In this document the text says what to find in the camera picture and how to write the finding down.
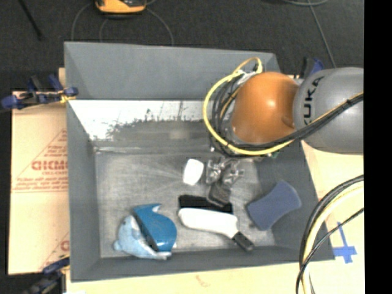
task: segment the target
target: blue plastic object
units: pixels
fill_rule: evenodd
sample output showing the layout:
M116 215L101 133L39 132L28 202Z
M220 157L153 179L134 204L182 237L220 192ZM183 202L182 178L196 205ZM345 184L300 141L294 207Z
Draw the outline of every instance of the blue plastic object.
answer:
M156 252L152 249L141 233L137 221L131 215L122 221L113 248L138 258L166 260L172 255L171 252Z
M301 199L294 187L285 181L279 181L271 192L248 204L246 209L259 229L268 230L281 217L301 206Z
M157 213L160 204L134 208L135 218L150 246L158 252L170 252L176 242L177 229L168 217Z
M323 69L324 69L324 64L322 63L322 61L317 58L313 58L313 68L310 71L309 75L315 74Z

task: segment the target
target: black floor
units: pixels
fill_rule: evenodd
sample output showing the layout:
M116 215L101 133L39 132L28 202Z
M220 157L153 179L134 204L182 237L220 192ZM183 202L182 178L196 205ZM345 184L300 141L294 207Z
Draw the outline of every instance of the black floor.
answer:
M33 74L56 72L65 40L272 52L287 74L298 73L304 57L326 68L364 65L364 0L157 0L132 19L108 21L91 0L24 2L44 39L18 0L0 0L0 98ZM0 163L0 293L20 293L39 276L6 275L9 113L0 113Z

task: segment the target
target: black object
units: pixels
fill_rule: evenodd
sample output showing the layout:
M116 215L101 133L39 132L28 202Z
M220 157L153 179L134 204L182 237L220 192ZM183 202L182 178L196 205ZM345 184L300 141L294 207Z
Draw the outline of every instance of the black object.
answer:
M201 208L233 214L233 205L231 203L227 203L224 206L217 206L201 196L182 195L178 197L178 202L180 208Z
M43 39L43 34L42 34L41 30L38 28L38 26L36 24L36 21L34 21L32 15L30 14L30 11L27 8L25 2L23 0L18 0L18 2L20 4L20 6L22 7L23 11L25 12L25 14L27 15L30 23L32 24L32 27L36 31L38 40L42 40Z
M255 245L249 241L249 239L243 235L241 232L238 232L235 236L233 236L232 240L242 249L244 249L247 252L250 252L253 250Z
M232 193L231 186L223 184L222 180L218 180L211 185L207 199L217 205L225 206L230 201L230 194Z

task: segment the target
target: blue toy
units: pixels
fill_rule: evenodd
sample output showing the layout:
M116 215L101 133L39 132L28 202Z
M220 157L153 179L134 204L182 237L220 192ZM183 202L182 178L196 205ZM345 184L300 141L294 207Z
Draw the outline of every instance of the blue toy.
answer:
M171 252L156 252L152 249L146 242L133 216L127 216L123 220L118 230L118 240L115 241L113 248L116 251L123 251L138 258L157 260L166 260L172 254Z
M160 204L141 205L134 208L136 221L147 243L157 252L171 252L177 238L174 222L157 213Z

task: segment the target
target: blue sponge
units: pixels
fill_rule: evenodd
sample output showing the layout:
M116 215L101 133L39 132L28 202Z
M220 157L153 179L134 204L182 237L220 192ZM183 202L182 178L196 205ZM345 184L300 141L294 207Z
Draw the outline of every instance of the blue sponge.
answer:
M302 206L296 190L279 181L270 193L246 207L249 216L261 230L271 228L282 216Z

